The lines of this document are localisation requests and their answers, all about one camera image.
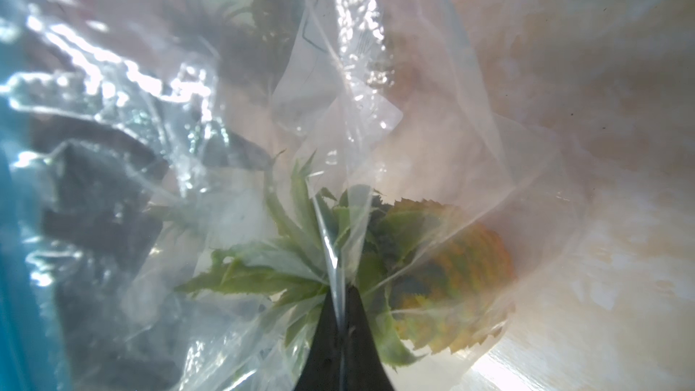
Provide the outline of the zip bag with blue seal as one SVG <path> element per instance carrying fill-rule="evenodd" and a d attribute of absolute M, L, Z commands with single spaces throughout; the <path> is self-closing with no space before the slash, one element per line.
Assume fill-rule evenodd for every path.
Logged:
<path fill-rule="evenodd" d="M 264 177 L 292 210 L 306 162 L 311 191 L 434 200 L 503 240 L 517 278 L 499 337 L 398 369 L 379 357 L 395 390 L 452 388 L 575 244 L 559 150 L 494 113 L 451 0 L 379 0 L 403 112 L 380 138 L 355 121 L 281 130 L 179 39 L 175 1 L 1 0 L 2 389 L 294 390 L 318 322 L 286 345 L 290 315 L 264 296 L 180 286 L 216 249 L 273 239 Z M 343 336 L 366 222 L 323 254 Z"/>

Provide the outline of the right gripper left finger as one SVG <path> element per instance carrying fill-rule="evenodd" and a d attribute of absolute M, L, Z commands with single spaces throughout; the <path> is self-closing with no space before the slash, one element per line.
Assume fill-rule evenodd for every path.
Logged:
<path fill-rule="evenodd" d="M 311 349 L 294 391 L 340 391 L 343 329 L 336 317 L 331 293 L 327 293 Z"/>

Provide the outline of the pineapple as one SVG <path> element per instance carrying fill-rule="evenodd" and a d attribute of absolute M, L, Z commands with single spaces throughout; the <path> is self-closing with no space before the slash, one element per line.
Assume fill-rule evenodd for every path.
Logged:
<path fill-rule="evenodd" d="M 311 171 L 307 162 L 292 169 L 292 210 L 266 174 L 264 204 L 276 236 L 216 249 L 210 267 L 180 291 L 264 296 L 290 315 L 284 343 L 308 347 L 330 294 L 326 244 L 347 246 L 357 217 L 366 215 L 352 282 L 385 364 L 398 369 L 420 360 L 423 349 L 458 353 L 501 335 L 514 308 L 499 296 L 517 275 L 497 233 L 434 200 L 387 203 L 367 185 L 336 196 L 311 191 Z"/>

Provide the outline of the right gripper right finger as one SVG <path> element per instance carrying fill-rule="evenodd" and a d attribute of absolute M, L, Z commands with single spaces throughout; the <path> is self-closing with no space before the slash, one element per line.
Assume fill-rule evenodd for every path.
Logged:
<path fill-rule="evenodd" d="M 347 287 L 342 340 L 341 389 L 394 391 L 381 363 L 358 289 Z"/>

